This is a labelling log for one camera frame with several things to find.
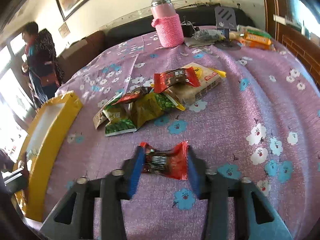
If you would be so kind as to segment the red dark candy packet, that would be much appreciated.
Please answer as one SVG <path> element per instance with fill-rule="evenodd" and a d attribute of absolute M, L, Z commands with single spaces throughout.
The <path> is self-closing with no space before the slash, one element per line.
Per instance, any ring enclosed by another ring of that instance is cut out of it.
<path fill-rule="evenodd" d="M 170 150 L 157 150 L 142 142 L 144 150 L 143 173 L 151 173 L 177 180 L 188 179 L 188 142 L 178 143 Z"/>

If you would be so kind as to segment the green yellow pea snack packet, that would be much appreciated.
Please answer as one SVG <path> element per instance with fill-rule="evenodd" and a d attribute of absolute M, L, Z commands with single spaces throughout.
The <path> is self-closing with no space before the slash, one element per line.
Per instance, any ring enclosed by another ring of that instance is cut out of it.
<path fill-rule="evenodd" d="M 133 102 L 131 120 L 139 129 L 146 122 L 157 119 L 173 109 L 185 111 L 185 107 L 168 93 L 150 92 Z"/>

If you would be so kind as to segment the red chocolate snack packet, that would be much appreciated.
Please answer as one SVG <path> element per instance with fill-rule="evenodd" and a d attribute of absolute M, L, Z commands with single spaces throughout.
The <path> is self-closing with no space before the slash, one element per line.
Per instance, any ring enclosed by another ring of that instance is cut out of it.
<path fill-rule="evenodd" d="M 193 67 L 178 68 L 175 70 L 169 70 L 162 73 L 155 73 L 153 75 L 154 80 L 154 92 L 162 93 L 169 87 L 176 84 L 190 85 L 192 87 L 199 87 L 200 82 L 196 76 Z"/>

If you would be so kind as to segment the purple floral tablecloth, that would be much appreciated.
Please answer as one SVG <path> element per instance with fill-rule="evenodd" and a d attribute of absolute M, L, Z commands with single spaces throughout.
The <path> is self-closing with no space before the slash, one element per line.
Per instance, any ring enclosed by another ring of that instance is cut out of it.
<path fill-rule="evenodd" d="M 192 62 L 227 77 L 185 111 L 175 109 L 135 133 L 106 137 L 95 129 L 93 116 L 110 98 Z M 141 142 L 166 150 L 188 141 L 212 170 L 251 178 L 294 239 L 306 237 L 319 219 L 319 90 L 281 44 L 274 51 L 163 48 L 149 33 L 105 50 L 57 93 L 68 91 L 83 107 L 52 169 L 45 215 L 77 178 L 104 177 Z"/>

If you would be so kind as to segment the yellow rimmed white tray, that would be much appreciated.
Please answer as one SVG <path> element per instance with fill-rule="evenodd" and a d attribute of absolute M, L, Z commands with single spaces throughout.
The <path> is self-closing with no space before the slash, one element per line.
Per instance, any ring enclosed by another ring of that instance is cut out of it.
<path fill-rule="evenodd" d="M 27 197 L 22 191 L 15 193 L 25 217 L 41 222 L 44 199 L 50 174 L 60 147 L 82 108 L 82 102 L 74 91 L 48 100 L 38 111 L 27 130 L 18 159 L 31 151 L 31 167 L 27 182 Z"/>

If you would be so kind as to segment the large beige cracker packet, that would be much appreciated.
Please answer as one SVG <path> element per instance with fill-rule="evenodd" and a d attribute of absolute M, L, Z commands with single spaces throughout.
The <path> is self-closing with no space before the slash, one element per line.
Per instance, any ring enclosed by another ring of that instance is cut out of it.
<path fill-rule="evenodd" d="M 191 106 L 197 100 L 200 100 L 212 88 L 216 87 L 226 78 L 226 72 L 204 67 L 200 64 L 196 64 L 195 62 L 182 67 L 182 69 L 187 68 L 193 68 L 200 85 L 198 87 L 194 87 L 189 83 L 177 83 L 164 91 L 184 107 Z"/>

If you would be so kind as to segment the woman in dark coat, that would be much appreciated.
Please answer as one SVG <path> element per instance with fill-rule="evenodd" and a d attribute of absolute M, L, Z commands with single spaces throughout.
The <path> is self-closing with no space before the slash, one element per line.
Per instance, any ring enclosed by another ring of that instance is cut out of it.
<path fill-rule="evenodd" d="M 39 31 L 36 22 L 28 22 L 23 27 L 22 38 L 27 57 L 22 72 L 29 76 L 36 97 L 44 104 L 55 96 L 65 72 L 58 65 L 55 44 L 47 29 Z"/>

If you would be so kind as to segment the clear plastic bag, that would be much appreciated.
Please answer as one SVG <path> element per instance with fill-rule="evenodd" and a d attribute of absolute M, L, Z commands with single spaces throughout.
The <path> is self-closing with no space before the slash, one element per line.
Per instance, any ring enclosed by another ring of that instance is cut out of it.
<path fill-rule="evenodd" d="M 216 29 L 200 29 L 193 34 L 193 37 L 203 43 L 214 43 L 225 39 L 223 33 Z"/>

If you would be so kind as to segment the orange biscuit boxes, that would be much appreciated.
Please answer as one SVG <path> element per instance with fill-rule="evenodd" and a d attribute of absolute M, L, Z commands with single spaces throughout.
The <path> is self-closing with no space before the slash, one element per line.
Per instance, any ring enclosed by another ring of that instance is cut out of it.
<path fill-rule="evenodd" d="M 272 36 L 263 31 L 246 29 L 236 37 L 236 40 L 244 47 L 275 50 Z"/>

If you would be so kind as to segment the pink knit-sleeved bottle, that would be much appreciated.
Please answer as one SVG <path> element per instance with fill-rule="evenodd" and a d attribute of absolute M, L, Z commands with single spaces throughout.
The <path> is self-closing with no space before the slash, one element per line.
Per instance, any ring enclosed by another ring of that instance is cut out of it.
<path fill-rule="evenodd" d="M 151 26 L 156 29 L 164 48 L 176 47 L 184 42 L 180 18 L 171 0 L 151 0 L 151 12 Z"/>

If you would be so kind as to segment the grey phone stand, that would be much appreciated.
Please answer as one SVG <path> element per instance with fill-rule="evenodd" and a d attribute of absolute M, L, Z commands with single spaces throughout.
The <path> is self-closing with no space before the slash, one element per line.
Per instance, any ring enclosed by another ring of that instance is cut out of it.
<path fill-rule="evenodd" d="M 231 7 L 217 6 L 214 8 L 217 30 L 221 30 L 225 41 L 230 41 L 230 32 L 236 31 L 235 11 Z"/>

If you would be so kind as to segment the black sofa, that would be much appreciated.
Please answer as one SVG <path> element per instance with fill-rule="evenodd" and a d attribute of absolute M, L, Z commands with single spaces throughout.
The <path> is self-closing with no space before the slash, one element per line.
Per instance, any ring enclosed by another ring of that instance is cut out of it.
<path fill-rule="evenodd" d="M 106 44 L 111 48 L 155 31 L 161 45 L 167 48 L 182 43 L 191 48 L 217 43 L 219 48 L 228 49 L 232 46 L 229 35 L 238 25 L 253 27 L 254 23 L 241 9 L 200 5 L 178 9 L 172 16 L 147 16 L 114 27 L 106 33 Z"/>

